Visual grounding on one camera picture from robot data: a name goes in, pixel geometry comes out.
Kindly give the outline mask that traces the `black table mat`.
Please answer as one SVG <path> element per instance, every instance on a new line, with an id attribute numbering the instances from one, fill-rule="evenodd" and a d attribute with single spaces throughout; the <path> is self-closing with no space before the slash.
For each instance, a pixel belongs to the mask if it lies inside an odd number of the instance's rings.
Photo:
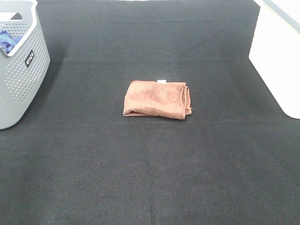
<path id="1" fill-rule="evenodd" d="M 251 0 L 40 0 L 51 63 L 0 132 L 3 225 L 297 225 L 300 122 L 248 58 Z M 184 120 L 123 116 L 183 82 Z"/>

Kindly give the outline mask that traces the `blue cloth in basket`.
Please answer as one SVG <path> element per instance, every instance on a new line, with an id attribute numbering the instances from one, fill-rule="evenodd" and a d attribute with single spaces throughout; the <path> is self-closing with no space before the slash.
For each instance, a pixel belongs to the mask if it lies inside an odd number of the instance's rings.
<path id="1" fill-rule="evenodd" d="M 2 31 L 0 33 L 0 47 L 6 54 L 9 54 L 21 39 L 22 37 L 12 38 L 7 31 Z"/>

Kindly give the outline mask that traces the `white plastic basket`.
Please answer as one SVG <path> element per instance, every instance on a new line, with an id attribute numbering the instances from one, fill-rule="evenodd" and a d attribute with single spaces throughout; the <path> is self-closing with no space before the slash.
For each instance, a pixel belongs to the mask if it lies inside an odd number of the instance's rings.
<path id="1" fill-rule="evenodd" d="M 300 117 L 300 2 L 257 0 L 249 59 L 282 111 Z"/>

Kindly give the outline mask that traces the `grey perforated laundry basket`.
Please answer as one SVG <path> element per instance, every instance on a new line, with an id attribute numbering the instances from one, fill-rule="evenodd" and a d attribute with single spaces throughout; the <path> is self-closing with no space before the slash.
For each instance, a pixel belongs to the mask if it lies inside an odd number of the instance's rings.
<path id="1" fill-rule="evenodd" d="M 36 0 L 0 2 L 0 44 L 18 39 L 12 49 L 0 49 L 0 128 L 15 125 L 31 104 L 50 64 Z"/>

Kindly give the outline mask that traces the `brown microfiber towel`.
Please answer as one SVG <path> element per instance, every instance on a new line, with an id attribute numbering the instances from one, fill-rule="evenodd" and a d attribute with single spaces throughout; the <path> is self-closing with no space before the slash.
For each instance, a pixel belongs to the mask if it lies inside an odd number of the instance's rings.
<path id="1" fill-rule="evenodd" d="M 185 82 L 132 81 L 124 98 L 123 116 L 160 116 L 184 120 L 192 114 Z"/>

